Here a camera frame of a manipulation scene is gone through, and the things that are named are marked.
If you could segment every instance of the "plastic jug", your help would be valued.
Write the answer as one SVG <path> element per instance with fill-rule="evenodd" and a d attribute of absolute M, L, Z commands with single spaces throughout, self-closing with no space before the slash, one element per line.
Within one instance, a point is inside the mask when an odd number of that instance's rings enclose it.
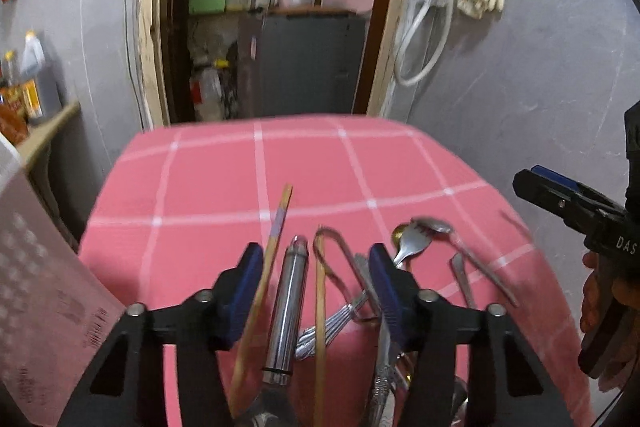
<path fill-rule="evenodd" d="M 20 76 L 30 123 L 44 123 L 62 109 L 56 80 L 47 64 L 40 39 L 32 31 L 27 32 L 24 39 Z"/>

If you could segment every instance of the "table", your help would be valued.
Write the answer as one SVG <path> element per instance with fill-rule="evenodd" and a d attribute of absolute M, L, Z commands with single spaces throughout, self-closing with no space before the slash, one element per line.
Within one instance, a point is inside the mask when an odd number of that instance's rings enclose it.
<path fill-rule="evenodd" d="M 71 117 L 79 111 L 80 103 L 78 100 L 68 103 L 50 120 L 30 128 L 29 137 L 16 147 L 22 168 L 29 176 L 36 194 L 60 233 L 75 251 L 78 251 L 78 242 L 62 220 L 58 202 L 49 184 L 49 159 L 51 141 Z"/>
<path fill-rule="evenodd" d="M 373 243 L 391 251 L 391 231 L 412 216 L 449 221 L 466 244 L 498 270 L 522 303 L 511 308 L 477 271 L 467 269 L 478 306 L 502 302 L 545 363 L 577 427 L 591 422 L 588 380 L 577 367 L 580 342 L 562 288 L 506 200 L 463 161 L 418 130 L 387 120 L 322 116 L 162 128 L 141 134 L 111 171 L 90 216 L 80 259 L 126 305 L 151 309 L 182 302 L 235 266 L 249 241 L 266 244 L 286 183 L 293 196 L 280 251 L 250 354 L 241 401 L 255 396 L 264 362 L 270 308 L 286 244 L 313 237 L 319 225 L 340 230 L 353 251 Z M 454 304 L 463 298 L 448 262 L 453 248 L 435 242 L 412 262 L 422 287 Z M 347 263 L 331 245 L 329 263 L 352 291 Z M 302 328 L 314 322 L 311 261 Z M 343 304 L 328 284 L 327 314 Z M 350 324 L 327 352 L 325 425 L 358 424 L 376 357 L 377 332 Z M 225 386 L 236 353 L 220 354 Z M 180 425 L 175 352 L 166 350 L 170 427 Z M 458 374 L 466 377 L 466 352 Z M 312 424 L 314 360 L 294 367 L 291 398 L 302 425 Z"/>

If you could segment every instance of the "silver screw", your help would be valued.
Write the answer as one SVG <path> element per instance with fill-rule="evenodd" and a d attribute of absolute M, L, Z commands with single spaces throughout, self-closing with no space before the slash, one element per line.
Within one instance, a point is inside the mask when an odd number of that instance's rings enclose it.
<path fill-rule="evenodd" d="M 213 298 L 213 292 L 211 290 L 200 290 L 198 293 L 196 293 L 194 298 L 196 299 L 196 301 L 204 304 L 206 302 L 209 302 Z"/>
<path fill-rule="evenodd" d="M 440 298 L 438 292 L 434 290 L 420 290 L 418 292 L 418 297 L 420 300 L 425 302 L 435 302 Z"/>
<path fill-rule="evenodd" d="M 486 310 L 494 317 L 504 317 L 507 314 L 507 309 L 502 304 L 489 304 Z"/>
<path fill-rule="evenodd" d="M 145 312 L 145 305 L 139 302 L 132 304 L 127 308 L 127 315 L 131 317 L 140 317 Z"/>

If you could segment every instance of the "green container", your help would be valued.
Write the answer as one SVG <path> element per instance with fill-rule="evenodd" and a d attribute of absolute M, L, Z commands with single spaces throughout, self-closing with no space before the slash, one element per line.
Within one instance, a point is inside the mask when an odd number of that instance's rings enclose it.
<path fill-rule="evenodd" d="M 225 10 L 225 0 L 189 0 L 189 13 L 220 13 Z"/>

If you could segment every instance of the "chopstick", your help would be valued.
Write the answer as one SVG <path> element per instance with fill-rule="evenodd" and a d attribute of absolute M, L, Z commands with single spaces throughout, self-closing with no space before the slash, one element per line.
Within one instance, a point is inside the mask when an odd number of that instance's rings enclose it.
<path fill-rule="evenodd" d="M 318 237 L 318 250 L 324 256 L 324 237 Z M 324 266 L 316 257 L 316 401 L 314 403 L 314 427 L 322 427 L 324 420 L 324 379 L 326 374 L 326 287 Z"/>
<path fill-rule="evenodd" d="M 267 242 L 267 248 L 264 250 L 264 264 L 262 266 L 260 283 L 258 284 L 258 289 L 255 292 L 254 302 L 251 305 L 249 317 L 247 318 L 246 325 L 244 326 L 244 332 L 240 338 L 238 357 L 236 358 L 234 375 L 231 380 L 231 390 L 229 392 L 229 409 L 231 410 L 232 417 L 235 417 L 239 413 L 238 393 L 244 384 L 244 377 L 246 376 L 246 359 L 251 347 L 251 341 L 254 337 L 254 330 L 258 322 L 258 317 L 260 316 L 260 310 L 262 309 L 262 301 L 264 300 L 264 295 L 267 292 L 269 281 L 271 280 L 273 262 L 275 261 L 276 253 L 278 252 L 278 245 L 280 243 L 280 237 L 282 236 L 282 228 L 284 226 L 285 217 L 287 216 L 287 209 L 289 208 L 292 191 L 293 187 L 291 185 L 285 185 L 282 197 L 280 198 L 276 217 L 271 225 L 271 233 Z"/>

